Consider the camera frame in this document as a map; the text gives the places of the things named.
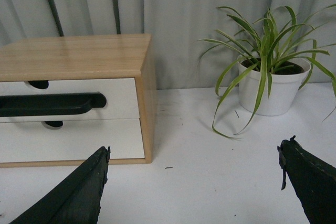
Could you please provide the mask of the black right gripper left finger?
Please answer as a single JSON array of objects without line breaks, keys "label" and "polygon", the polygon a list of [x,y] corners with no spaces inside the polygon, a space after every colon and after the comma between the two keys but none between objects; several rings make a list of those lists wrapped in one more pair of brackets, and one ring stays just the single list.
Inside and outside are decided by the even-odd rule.
[{"label": "black right gripper left finger", "polygon": [[12,223],[97,223],[110,147],[101,147]]}]

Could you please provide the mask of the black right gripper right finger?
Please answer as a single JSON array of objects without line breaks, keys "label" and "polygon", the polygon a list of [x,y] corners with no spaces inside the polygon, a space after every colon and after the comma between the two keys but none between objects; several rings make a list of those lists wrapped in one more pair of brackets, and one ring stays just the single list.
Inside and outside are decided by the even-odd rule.
[{"label": "black right gripper right finger", "polygon": [[277,150],[281,189],[289,178],[310,223],[335,223],[335,167],[304,150],[294,136]]}]

